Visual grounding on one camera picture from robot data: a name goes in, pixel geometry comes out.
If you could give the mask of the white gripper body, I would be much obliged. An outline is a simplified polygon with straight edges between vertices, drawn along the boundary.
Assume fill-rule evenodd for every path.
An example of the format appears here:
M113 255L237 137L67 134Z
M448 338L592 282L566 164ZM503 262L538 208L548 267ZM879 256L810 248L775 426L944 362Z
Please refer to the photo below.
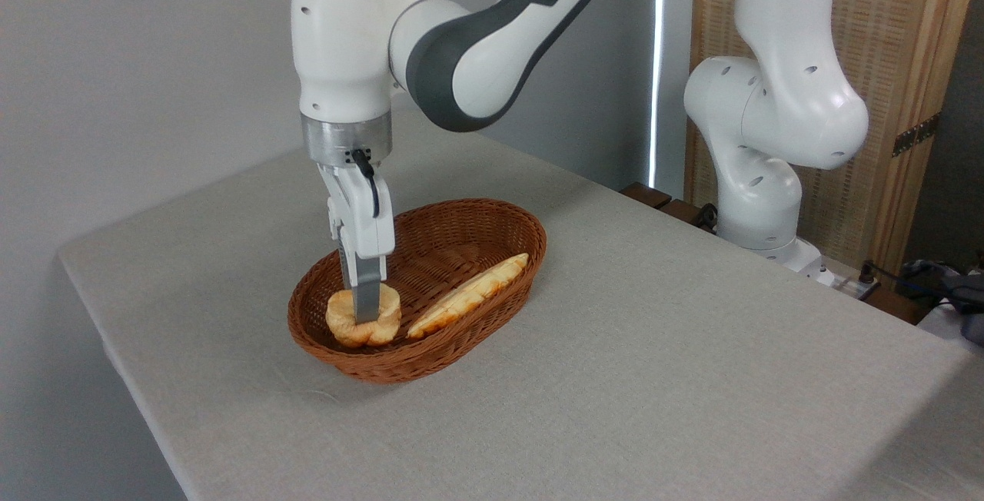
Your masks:
M390 255L396 247L389 187L371 166L367 178L358 166L317 166L329 190L331 238L345 255L362 260Z

